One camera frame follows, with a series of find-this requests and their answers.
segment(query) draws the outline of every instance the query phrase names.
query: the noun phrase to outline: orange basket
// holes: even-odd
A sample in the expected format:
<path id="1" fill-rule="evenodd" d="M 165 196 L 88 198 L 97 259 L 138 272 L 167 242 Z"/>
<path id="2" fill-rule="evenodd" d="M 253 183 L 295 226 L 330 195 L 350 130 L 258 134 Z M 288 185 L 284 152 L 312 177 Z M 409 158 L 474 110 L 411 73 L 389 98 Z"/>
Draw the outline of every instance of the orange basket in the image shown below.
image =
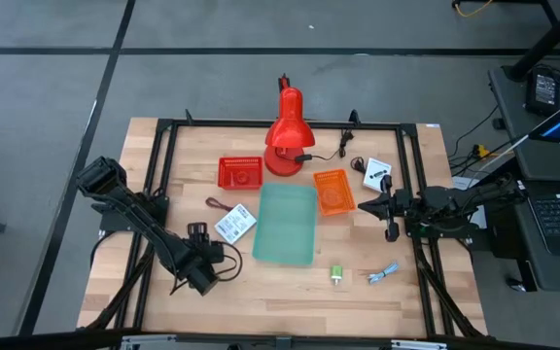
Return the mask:
<path id="1" fill-rule="evenodd" d="M 313 176 L 322 215 L 347 213 L 356 209 L 345 170 L 323 171 Z"/>

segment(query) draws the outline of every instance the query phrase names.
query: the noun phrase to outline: green object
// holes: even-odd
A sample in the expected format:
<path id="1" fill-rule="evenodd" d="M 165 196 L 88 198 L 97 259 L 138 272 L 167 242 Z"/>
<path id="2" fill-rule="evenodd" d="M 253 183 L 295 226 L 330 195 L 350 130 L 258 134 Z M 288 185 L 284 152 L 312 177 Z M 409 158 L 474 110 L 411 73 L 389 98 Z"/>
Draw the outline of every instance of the green object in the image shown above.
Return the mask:
<path id="1" fill-rule="evenodd" d="M 271 263 L 312 264 L 316 226 L 313 187 L 264 184 L 252 256 Z"/>
<path id="2" fill-rule="evenodd" d="M 332 269 L 330 271 L 330 278 L 334 281 L 334 284 L 337 285 L 338 281 L 342 279 L 342 266 L 332 266 Z"/>

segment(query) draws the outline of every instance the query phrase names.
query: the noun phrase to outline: wooden table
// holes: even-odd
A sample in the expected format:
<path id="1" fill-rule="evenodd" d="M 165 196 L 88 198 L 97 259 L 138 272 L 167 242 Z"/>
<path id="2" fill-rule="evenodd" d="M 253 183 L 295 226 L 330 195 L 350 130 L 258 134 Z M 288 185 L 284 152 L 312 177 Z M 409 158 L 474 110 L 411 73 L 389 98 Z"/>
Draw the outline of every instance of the wooden table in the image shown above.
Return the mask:
<path id="1" fill-rule="evenodd" d="M 141 191 L 153 144 L 157 119 L 131 120 L 122 148 L 121 165 L 128 185 Z M 418 135 L 429 186 L 451 186 L 451 175 L 439 127 L 420 124 Z M 317 144 L 309 153 L 328 157 L 338 147 L 339 131 L 314 129 Z M 211 239 L 222 239 L 213 228 L 225 211 L 209 208 L 204 200 L 214 196 L 222 203 L 242 203 L 255 216 L 259 191 L 225 191 L 217 187 L 219 157 L 261 156 L 266 128 L 181 126 L 167 195 L 170 197 L 166 227 L 185 235 L 191 222 L 207 222 Z M 345 158 L 314 159 L 291 177 L 277 177 L 265 170 L 266 182 L 313 185 L 316 171 L 346 169 L 356 203 L 377 197 L 364 188 L 363 174 L 349 166 L 350 159 L 378 158 L 392 165 L 394 188 L 403 185 L 395 133 L 354 130 Z M 406 149 L 412 188 L 418 183 L 409 140 Z M 173 277 L 158 262 L 153 274 L 143 330 L 174 333 L 242 333 L 329 336 L 424 337 L 425 326 L 411 241 L 404 234 L 395 243 L 384 240 L 385 222 L 355 210 L 349 214 L 317 218 L 315 258 L 309 267 L 256 261 L 253 227 L 237 243 L 243 254 L 243 271 L 234 281 L 219 283 L 207 296 L 183 288 L 172 297 Z M 121 286 L 131 241 L 130 232 L 116 233 L 98 249 L 87 282 L 79 326 L 91 322 Z M 474 326 L 485 330 L 483 312 L 468 252 L 452 239 L 441 239 L 439 250 L 447 290 Z M 377 285 L 367 275 L 397 261 L 399 271 Z M 334 286 L 330 267 L 340 264 L 343 279 Z M 443 333 L 438 298 L 432 304 L 439 333 Z M 137 290 L 131 294 L 126 325 L 131 324 Z"/>

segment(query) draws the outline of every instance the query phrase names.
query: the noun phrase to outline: small white box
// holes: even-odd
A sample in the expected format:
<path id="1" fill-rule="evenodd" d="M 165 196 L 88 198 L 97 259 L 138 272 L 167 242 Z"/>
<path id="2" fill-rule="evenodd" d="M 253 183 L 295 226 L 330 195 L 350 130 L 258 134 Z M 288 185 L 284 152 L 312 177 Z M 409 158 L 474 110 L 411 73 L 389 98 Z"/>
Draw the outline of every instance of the small white box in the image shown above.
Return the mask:
<path id="1" fill-rule="evenodd" d="M 384 175 L 390 175 L 392 168 L 390 164 L 370 157 L 367 163 L 365 180 L 362 184 L 370 189 L 381 192 L 381 179 L 384 178 Z"/>
<path id="2" fill-rule="evenodd" d="M 228 214 L 215 224 L 215 230 L 230 244 L 250 229 L 257 220 L 241 204 L 237 204 Z"/>

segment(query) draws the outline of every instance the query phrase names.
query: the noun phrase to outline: red desk lamp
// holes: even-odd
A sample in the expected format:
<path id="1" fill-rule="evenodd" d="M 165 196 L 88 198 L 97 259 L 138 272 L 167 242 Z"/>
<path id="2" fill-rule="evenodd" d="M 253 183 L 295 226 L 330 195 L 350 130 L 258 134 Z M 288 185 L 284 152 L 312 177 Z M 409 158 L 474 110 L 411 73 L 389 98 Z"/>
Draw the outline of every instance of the red desk lamp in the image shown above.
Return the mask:
<path id="1" fill-rule="evenodd" d="M 289 78 L 283 75 L 278 80 L 280 87 L 280 111 L 278 119 L 264 139 L 264 164 L 275 175 L 291 176 L 302 166 L 294 161 L 303 155 L 303 147 L 315 145 L 315 136 L 303 120 L 301 92 L 290 86 Z"/>

